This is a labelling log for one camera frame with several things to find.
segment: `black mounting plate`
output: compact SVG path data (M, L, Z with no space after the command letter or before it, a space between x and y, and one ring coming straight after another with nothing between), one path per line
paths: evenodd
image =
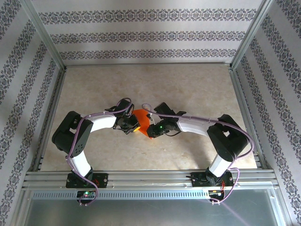
M93 173L92 182L94 182L98 188L106 188L108 184L107 173ZM66 181L66 188L95 188L92 184L84 185L74 173L69 173Z
M205 172L192 172L190 175L193 178L206 178ZM217 183L215 186L221 186L222 181L225 182L225 186L233 186L234 182L233 182L232 173L228 172L228 171L225 172L225 174L220 179L220 182ZM193 179L192 179L191 183L192 183L192 187L212 187L212 185L210 185L209 182L201 182L198 180L193 181Z

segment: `orange object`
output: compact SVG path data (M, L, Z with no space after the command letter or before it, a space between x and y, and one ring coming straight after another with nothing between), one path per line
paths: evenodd
M148 112L144 109L138 109L134 110L133 114L136 116L140 124L139 131L142 132L145 136L149 137L146 132L147 128L150 126L150 119L147 117Z

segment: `metal plate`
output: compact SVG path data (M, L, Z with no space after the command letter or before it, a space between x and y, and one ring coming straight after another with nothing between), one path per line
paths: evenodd
M34 191L34 200L76 200L84 191ZM101 190L97 200L175 200L175 199L209 199L207 190L172 190L172 191L107 191Z
M98 188L106 188L108 184L107 173L93 173L92 182L94 182ZM66 188L94 188L93 185L85 185L82 181L78 180L74 173L69 173L66 181Z

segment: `decorative floral stripe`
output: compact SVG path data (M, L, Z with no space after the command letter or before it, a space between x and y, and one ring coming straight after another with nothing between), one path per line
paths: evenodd
M278 61L281 63L283 70L286 72L286 75L291 82L293 90L297 94L297 97L301 98L301 71L296 64L295 59L292 57L290 50L285 45L284 40L277 31L275 25L273 24L269 15L267 15L261 27L269 39L270 44L272 45L274 52L278 57Z
M140 9L39 13L44 24L146 21L251 21L256 9Z
M52 34L55 44L128 41L241 41L245 32L111 32Z
M21 4L18 0L6 0L4 2L0 10L0 40L5 35L20 8Z
M36 149L36 152L35 152L35 155L32 159L32 164L30 166L30 168L28 169L28 171L33 171L33 167L34 167L34 164L37 160L37 157L38 157L38 151L40 150L40 147L41 147L41 144L42 144L42 140L45 136L45 132L46 132L46 125L50 119L50 111L51 111L51 106L54 104L54 99L55 99L55 94L57 92L57 88L59 87L59 82L60 82L60 79L61 77L63 76L63 73L59 73L58 76L57 76L57 79L56 79L56 82L55 82L55 86L53 88L53 92L52 92L52 96L51 96L51 99L49 101L49 105L48 105L48 110L47 110L47 113L46 113L46 116L45 116L45 121L43 123L43 127L41 129L41 133L40 133L40 140L39 140L39 143L37 145L37 149Z
M268 137L268 141L270 143L272 153L275 156L276 164L279 167L278 170L279 172L281 172L280 175L281 178L283 179L285 190L289 195L288 198L291 200L291 205L295 209L294 213L297 215L297 221L299 224L301 224L301 200L300 200L300 194L298 194L297 186L294 184L295 181L292 179L292 173L289 170L289 166L287 165L287 160L284 157L282 147L279 145L279 140L274 130L274 126L271 123L266 105L263 101L262 95L260 94L259 87L257 86L255 77L253 75L253 71L245 55L240 62L245 72L244 75L246 76L247 81L249 83L249 87L252 91L254 101L257 105L257 110L261 117L262 125L266 132L266 135Z
M295 155L300 160L299 164L301 164L301 136L299 134L299 130L296 129L297 125L293 121L291 111L288 109L286 101L281 94L281 90L278 87L277 81L274 78L273 72L269 67L268 61L265 58L257 39L254 38L252 40L250 48L256 58L263 78L266 81L269 93L274 100L274 104L276 105L280 119L283 122L282 124L284 125L285 131L288 134L287 136L290 138L290 143L293 146Z
M233 57L236 49L140 49L60 52L63 60L173 57Z
M8 121L6 123L6 127L3 130L3 134L0 139L0 169L2 169L2 164L5 161L5 156L7 155L7 151L10 148L10 144L12 142L12 138L15 135L16 128L19 124L19 120L21 115L23 114L23 110L27 103L28 97L30 95L31 89L37 77L37 73L39 72L40 66L43 62L45 54L47 52L47 48L43 42L39 45L39 48L34 56L33 62L23 85L21 86L20 92L18 94L16 104L13 106L13 110L11 111L11 115L8 117Z
M9 55L6 64L3 66L3 70L1 71L0 75L0 104L2 104L2 100L4 99L5 93L10 86L10 82L15 76L16 70L23 59L23 55L27 50L27 47L31 42L35 32L36 30L33 24L30 20L28 20L25 28L22 30L22 33L18 38L16 45L13 48L13 51L11 51L11 55Z
M296 0L277 0L277 4L281 7L282 12L285 13L293 29L296 30L299 38L301 38L301 7Z
M18 157L16 158L16 162L14 163L14 168L11 172L11 175L8 180L7 189L3 194L3 199L1 200L2 204L0 206L0 225L4 226L5 216L10 211L12 199L16 194L16 188L18 183L20 182L20 176L22 171L24 170L25 160L27 158L27 154L29 152L29 148L31 146L32 138L37 127L40 114L42 112L42 108L48 93L48 89L56 68L56 64L52 59L49 67L47 69L44 81L42 83L41 89L38 94L38 98L36 100L36 104L32 110L31 118L29 119L28 127L26 128L24 138L22 140L22 145L20 146L20 150L18 151Z

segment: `vented metal panel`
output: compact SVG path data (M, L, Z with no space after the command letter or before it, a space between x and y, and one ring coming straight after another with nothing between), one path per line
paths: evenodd
M73 200L77 191L36 191L33 199L39 200ZM208 191L102 191L99 200L156 200L156 199L208 199Z
M235 191L220 206L207 200L32 200L26 226L276 226L265 189Z

